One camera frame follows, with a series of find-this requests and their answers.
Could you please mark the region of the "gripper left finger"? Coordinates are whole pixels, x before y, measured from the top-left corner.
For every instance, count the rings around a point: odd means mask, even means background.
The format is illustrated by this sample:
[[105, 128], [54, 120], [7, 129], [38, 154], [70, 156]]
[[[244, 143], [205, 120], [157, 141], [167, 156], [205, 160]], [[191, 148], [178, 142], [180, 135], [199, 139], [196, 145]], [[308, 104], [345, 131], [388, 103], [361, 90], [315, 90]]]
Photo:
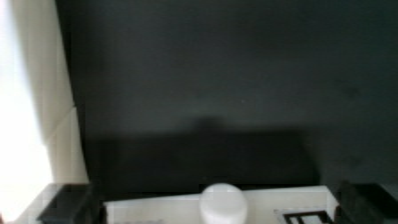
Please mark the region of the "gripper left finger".
[[66, 184], [38, 216], [43, 224], [107, 224], [105, 205], [89, 184]]

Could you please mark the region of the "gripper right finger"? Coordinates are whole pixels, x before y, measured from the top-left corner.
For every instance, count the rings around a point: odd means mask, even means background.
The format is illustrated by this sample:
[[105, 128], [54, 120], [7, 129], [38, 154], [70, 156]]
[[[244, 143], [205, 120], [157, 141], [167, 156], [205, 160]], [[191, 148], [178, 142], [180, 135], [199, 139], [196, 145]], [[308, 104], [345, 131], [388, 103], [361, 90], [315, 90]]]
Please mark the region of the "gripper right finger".
[[334, 224], [398, 224], [398, 199], [375, 183], [343, 182]]

